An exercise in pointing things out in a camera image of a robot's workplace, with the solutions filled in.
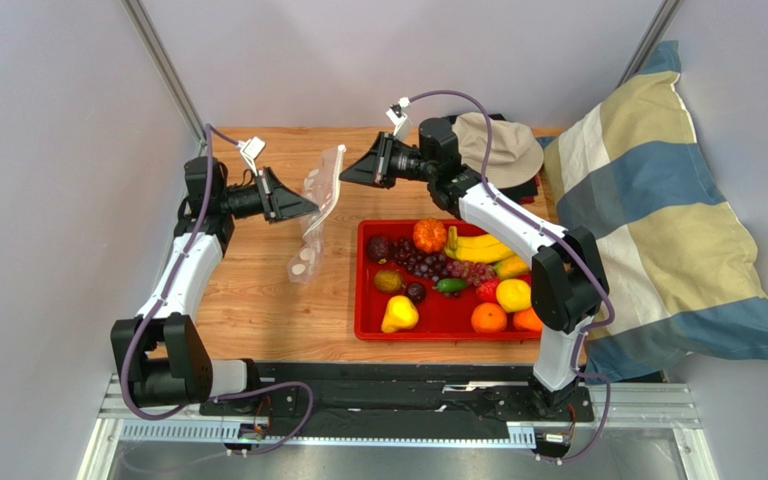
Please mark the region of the clear dotted zip top bag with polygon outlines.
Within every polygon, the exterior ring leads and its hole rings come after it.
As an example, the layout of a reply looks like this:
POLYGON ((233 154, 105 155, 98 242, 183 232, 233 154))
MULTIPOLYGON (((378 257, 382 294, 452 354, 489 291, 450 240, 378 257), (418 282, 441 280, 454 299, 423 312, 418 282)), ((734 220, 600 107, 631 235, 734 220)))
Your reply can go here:
POLYGON ((324 150, 320 161, 305 177, 302 195, 315 203, 317 213, 301 218, 303 247, 287 266, 292 283, 311 283, 324 262, 324 228, 340 196, 339 174, 342 171, 346 146, 339 144, 324 150))

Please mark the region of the yellow banana bunch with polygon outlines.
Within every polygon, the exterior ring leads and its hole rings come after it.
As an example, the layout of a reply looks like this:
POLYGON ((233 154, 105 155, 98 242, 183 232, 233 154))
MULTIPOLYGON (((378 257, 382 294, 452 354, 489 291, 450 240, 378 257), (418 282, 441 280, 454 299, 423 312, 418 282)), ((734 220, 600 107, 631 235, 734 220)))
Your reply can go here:
POLYGON ((454 260, 472 263, 496 263, 515 256, 515 252, 490 234, 462 236, 450 226, 444 253, 454 260))

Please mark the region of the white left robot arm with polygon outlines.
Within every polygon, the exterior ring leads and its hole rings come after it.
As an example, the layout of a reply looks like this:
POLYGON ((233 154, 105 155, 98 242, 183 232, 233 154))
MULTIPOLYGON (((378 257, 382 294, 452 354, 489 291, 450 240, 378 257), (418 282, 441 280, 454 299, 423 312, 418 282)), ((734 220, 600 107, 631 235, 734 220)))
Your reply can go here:
POLYGON ((205 289, 225 257, 238 219, 270 223, 318 212, 272 169, 249 184, 230 185, 224 164, 207 156, 184 166, 187 195, 178 209, 172 253, 157 287, 139 312, 118 320, 110 340, 125 404, 138 416, 222 401, 259 387, 250 359, 213 360, 195 326, 205 289))

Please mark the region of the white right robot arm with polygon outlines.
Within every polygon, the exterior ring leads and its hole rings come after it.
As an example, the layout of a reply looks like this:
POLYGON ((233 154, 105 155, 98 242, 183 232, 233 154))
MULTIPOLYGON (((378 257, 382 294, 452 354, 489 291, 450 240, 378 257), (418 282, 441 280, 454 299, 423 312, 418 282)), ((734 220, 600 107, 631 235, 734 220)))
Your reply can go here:
POLYGON ((583 377, 578 359, 585 336, 608 294, 593 234, 584 227, 566 230, 509 201, 462 162, 453 125, 445 118, 423 121, 416 146, 394 133, 379 133, 339 178, 381 189, 399 179, 422 181, 440 209, 483 229, 528 263, 532 306, 544 327, 526 404, 540 418, 566 411, 583 377))

